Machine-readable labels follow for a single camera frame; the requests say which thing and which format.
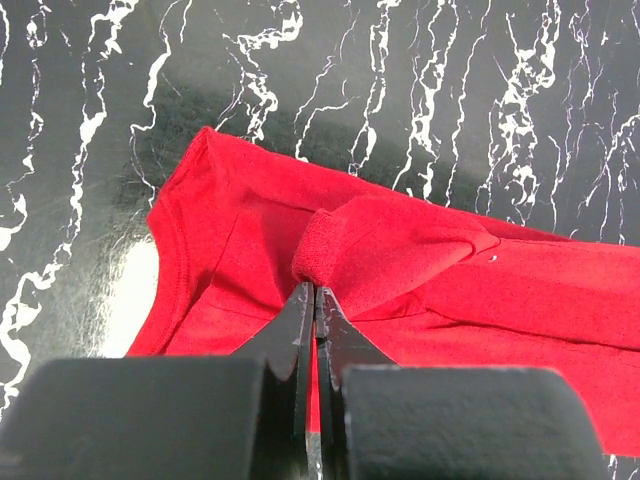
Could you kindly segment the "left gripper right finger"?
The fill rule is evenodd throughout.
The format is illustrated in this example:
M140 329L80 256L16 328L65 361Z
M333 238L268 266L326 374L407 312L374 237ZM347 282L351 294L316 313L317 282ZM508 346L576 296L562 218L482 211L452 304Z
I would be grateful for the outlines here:
M346 318L315 306L327 479L603 479L585 406L556 372L402 367Z

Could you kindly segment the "red t-shirt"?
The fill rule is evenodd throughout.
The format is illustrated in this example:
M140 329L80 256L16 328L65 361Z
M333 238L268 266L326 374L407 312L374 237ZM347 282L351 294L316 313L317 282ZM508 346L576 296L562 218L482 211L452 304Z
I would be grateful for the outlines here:
M445 208L202 129L148 224L130 353L228 354L304 281L403 366L559 371L606 452L639 453L639 251Z

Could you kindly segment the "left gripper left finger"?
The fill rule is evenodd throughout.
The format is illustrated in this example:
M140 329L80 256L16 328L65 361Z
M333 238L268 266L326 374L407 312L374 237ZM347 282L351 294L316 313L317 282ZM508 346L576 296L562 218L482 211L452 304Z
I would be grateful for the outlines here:
M5 479L303 479L314 289L222 356L58 359L1 423Z

